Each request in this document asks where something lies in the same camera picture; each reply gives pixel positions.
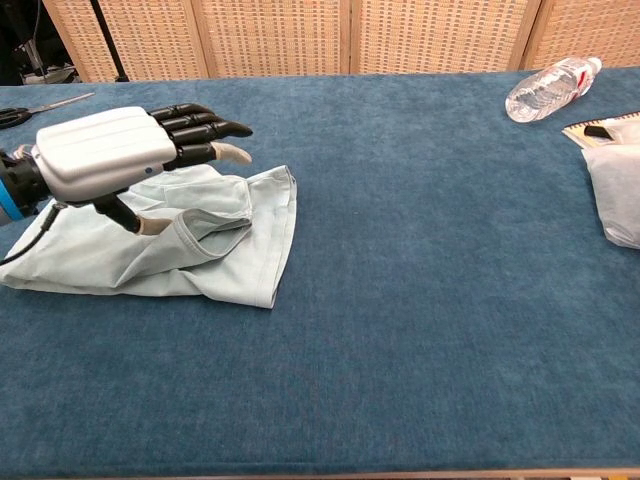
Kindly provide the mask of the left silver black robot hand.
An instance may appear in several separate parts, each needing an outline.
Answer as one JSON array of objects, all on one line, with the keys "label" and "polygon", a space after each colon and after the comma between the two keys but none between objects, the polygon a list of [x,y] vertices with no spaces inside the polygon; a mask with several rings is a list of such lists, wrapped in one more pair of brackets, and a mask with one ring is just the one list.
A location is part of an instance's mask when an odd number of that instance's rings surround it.
[{"label": "left silver black robot hand", "polygon": [[119,195],[166,171],[213,160],[249,164],[248,152],[221,140],[252,134],[248,126],[199,104],[153,111],[122,107],[40,130],[31,156],[58,202],[91,204],[129,232],[158,235],[171,221],[144,218]]}]

